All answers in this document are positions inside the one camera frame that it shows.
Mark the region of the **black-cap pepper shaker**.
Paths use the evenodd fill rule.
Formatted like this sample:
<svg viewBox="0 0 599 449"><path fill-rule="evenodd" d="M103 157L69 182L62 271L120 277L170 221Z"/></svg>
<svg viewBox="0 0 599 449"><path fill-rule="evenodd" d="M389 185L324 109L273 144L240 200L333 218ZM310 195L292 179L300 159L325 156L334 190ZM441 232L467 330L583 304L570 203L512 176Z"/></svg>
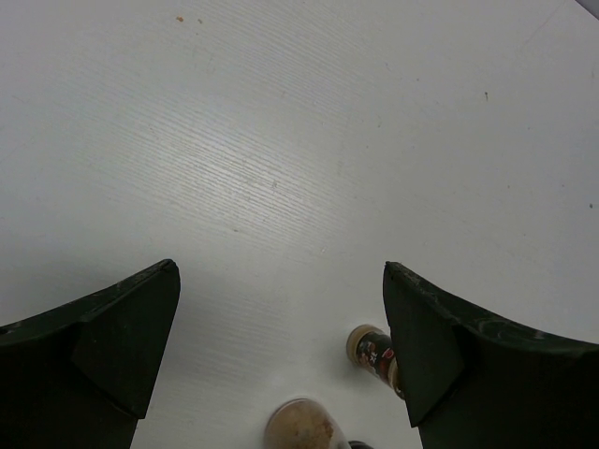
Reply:
<svg viewBox="0 0 599 449"><path fill-rule="evenodd" d="M355 366L370 372L404 399L392 340L382 329L372 325L357 326L350 332L345 350Z"/></svg>

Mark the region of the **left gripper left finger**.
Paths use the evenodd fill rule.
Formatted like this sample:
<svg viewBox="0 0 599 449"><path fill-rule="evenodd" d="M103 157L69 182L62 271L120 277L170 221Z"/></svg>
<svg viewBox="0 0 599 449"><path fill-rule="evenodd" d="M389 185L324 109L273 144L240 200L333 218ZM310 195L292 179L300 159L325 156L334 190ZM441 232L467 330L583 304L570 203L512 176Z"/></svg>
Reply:
<svg viewBox="0 0 599 449"><path fill-rule="evenodd" d="M128 448L181 292L170 259L1 328L4 448Z"/></svg>

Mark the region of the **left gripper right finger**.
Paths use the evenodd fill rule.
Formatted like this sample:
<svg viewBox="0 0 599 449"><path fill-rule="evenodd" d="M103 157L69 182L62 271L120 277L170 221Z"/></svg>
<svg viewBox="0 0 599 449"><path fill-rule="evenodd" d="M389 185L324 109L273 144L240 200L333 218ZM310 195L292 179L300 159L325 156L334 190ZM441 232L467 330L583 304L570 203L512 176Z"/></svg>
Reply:
<svg viewBox="0 0 599 449"><path fill-rule="evenodd" d="M598 347L506 319L389 262L399 385L426 448L594 448Z"/></svg>

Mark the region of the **pink-lid spice jar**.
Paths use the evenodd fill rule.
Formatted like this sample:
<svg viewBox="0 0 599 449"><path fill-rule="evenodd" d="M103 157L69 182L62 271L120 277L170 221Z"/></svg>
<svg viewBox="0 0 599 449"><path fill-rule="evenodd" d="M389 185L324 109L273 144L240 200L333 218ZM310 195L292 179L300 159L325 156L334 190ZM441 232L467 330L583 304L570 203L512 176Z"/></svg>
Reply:
<svg viewBox="0 0 599 449"><path fill-rule="evenodd" d="M281 405L265 426L266 449L345 449L348 439L319 402L296 398Z"/></svg>

